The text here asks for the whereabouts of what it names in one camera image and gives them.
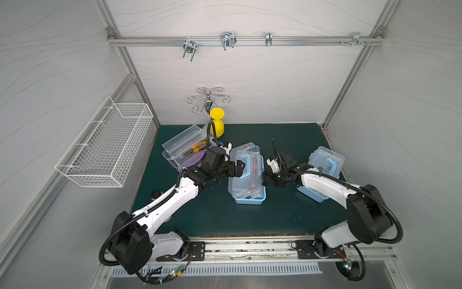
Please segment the large blue toolbox clear lid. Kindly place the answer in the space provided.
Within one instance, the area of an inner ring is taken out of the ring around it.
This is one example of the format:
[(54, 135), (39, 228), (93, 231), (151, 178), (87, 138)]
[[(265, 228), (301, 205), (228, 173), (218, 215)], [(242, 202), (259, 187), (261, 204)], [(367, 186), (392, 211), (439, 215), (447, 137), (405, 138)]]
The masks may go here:
[[(319, 146), (310, 154), (308, 164), (318, 169), (321, 173), (339, 178), (344, 162), (345, 157), (343, 155), (326, 147)], [(318, 203), (329, 199), (328, 196), (311, 188), (297, 186), (297, 190)]]

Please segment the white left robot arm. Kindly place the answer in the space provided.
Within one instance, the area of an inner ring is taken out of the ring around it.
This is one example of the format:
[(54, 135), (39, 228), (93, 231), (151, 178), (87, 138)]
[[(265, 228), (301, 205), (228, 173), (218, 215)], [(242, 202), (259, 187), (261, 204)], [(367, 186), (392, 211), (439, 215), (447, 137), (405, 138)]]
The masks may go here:
[(242, 176), (245, 164), (231, 160), (231, 149), (229, 142), (209, 147), (197, 163), (179, 172), (169, 190), (133, 213), (121, 212), (100, 248), (99, 262), (104, 266), (122, 266), (131, 275), (151, 258), (167, 256), (183, 260), (188, 254), (190, 239), (178, 230), (165, 234), (157, 234), (157, 230), (214, 181)]

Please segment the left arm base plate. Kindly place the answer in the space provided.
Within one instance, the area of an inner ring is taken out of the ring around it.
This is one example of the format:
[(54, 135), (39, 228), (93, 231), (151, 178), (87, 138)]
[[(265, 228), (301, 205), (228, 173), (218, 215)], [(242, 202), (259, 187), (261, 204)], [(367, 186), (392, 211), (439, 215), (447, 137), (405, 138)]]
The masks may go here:
[(205, 242), (189, 242), (182, 245), (175, 255), (165, 255), (156, 258), (157, 262), (203, 261), (205, 259)]

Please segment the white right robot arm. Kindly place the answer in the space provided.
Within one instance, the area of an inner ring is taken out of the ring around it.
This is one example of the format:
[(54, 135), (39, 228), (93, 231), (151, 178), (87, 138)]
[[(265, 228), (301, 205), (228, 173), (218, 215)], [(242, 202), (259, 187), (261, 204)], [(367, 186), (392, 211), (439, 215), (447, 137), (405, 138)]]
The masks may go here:
[(312, 189), (337, 202), (347, 211), (347, 219), (330, 226), (315, 236), (313, 247), (318, 254), (348, 244), (374, 242), (396, 244), (404, 237), (397, 216), (387, 207), (379, 190), (373, 185), (350, 184), (322, 173), (308, 163), (297, 164), (289, 152), (276, 153), (267, 159), (269, 172), (263, 174), (263, 184), (286, 187), (296, 184)]

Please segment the small blue toolbox clear lid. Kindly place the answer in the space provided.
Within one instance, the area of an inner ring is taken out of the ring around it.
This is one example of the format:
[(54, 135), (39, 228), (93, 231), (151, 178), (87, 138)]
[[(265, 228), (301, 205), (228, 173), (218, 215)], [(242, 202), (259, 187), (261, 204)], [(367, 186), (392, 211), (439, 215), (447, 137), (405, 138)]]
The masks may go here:
[[(251, 181), (252, 161), (259, 162), (257, 181)], [(242, 177), (230, 177), (228, 192), (237, 204), (261, 205), (266, 200), (266, 188), (262, 185), (262, 173), (264, 172), (263, 156), (260, 147), (253, 142), (243, 144), (231, 150), (231, 160), (241, 160), (245, 163)]]

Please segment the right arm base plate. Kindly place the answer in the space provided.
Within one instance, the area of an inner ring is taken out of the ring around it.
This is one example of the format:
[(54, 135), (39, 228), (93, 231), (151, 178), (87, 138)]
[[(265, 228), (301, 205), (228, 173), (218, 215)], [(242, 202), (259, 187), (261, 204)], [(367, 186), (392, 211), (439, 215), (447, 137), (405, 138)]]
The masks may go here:
[(297, 258), (301, 260), (314, 259), (339, 259), (346, 258), (344, 248), (330, 248), (323, 243), (318, 243), (315, 240), (296, 240), (291, 243), (291, 248), (295, 250)]

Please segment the purple toolbox clear lid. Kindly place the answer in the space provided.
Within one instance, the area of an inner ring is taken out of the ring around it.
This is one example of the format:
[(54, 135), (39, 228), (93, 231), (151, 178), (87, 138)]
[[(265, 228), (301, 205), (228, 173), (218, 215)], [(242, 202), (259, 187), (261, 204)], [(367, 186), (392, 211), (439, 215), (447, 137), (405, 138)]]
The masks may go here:
[(185, 167), (190, 167), (197, 163), (204, 155), (204, 150), (194, 151), (194, 147), (204, 146), (200, 143), (206, 141), (206, 129), (200, 128), (197, 125), (192, 125), (186, 130), (183, 130), (177, 136), (165, 142), (162, 156), (173, 166), (178, 172)]

